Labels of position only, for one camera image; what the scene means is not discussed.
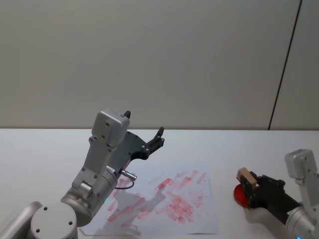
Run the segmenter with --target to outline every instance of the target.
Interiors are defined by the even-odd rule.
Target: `wooden block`
[[[237,180],[240,182],[240,178],[243,176],[244,178],[247,179],[247,181],[252,185],[253,189],[257,185],[256,179],[253,177],[253,175],[250,174],[250,172],[247,170],[247,168],[241,168],[238,170],[237,173]]]

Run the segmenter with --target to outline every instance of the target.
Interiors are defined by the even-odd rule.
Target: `white table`
[[[132,132],[147,141],[156,130]],[[84,163],[90,135],[88,129],[0,129],[0,222],[32,201],[43,204],[59,202]],[[319,131],[166,130],[164,138],[163,148],[147,161],[136,163],[160,162],[169,166],[171,162],[205,162],[211,172],[218,207],[219,234],[161,238],[278,237],[278,229],[273,229],[273,225],[270,228],[272,234],[263,224],[249,223],[244,210],[234,202],[237,170],[245,166],[257,175],[285,180],[286,192],[298,201],[301,197],[294,180],[288,176],[285,154],[299,148],[310,148],[317,164],[319,160]],[[269,218],[272,219],[272,216],[265,214],[262,220],[266,224],[274,222],[281,228],[279,223]],[[79,238],[105,237],[86,237],[79,232]]]

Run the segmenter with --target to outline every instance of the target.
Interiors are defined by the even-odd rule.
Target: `white paper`
[[[194,164],[143,165],[132,162],[138,175],[135,186],[115,190],[90,224],[85,235],[216,234],[218,223],[209,172]],[[120,178],[118,187],[131,182]]]

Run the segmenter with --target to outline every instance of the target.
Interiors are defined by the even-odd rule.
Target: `gray wall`
[[[0,127],[266,129],[298,4],[1,0]]]
[[[271,129],[319,129],[319,1],[303,1]]]

